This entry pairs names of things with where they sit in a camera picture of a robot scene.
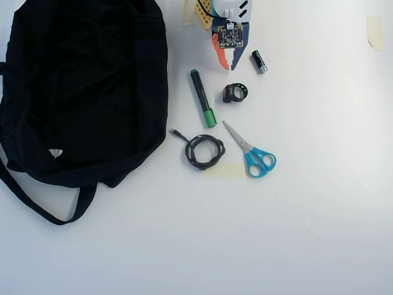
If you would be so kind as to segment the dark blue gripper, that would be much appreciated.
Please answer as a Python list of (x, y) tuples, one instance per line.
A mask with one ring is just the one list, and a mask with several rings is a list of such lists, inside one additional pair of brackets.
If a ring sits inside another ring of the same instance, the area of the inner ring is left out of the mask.
[[(211, 11), (214, 16), (212, 32), (219, 32), (221, 28), (234, 29), (236, 25), (243, 26), (243, 45), (233, 51), (231, 70), (234, 71), (245, 51), (249, 40), (249, 22), (251, 20), (252, 1), (250, 0), (212, 0)], [(219, 48), (218, 34), (212, 35), (212, 45), (216, 51), (220, 65), (229, 70), (225, 50)]]

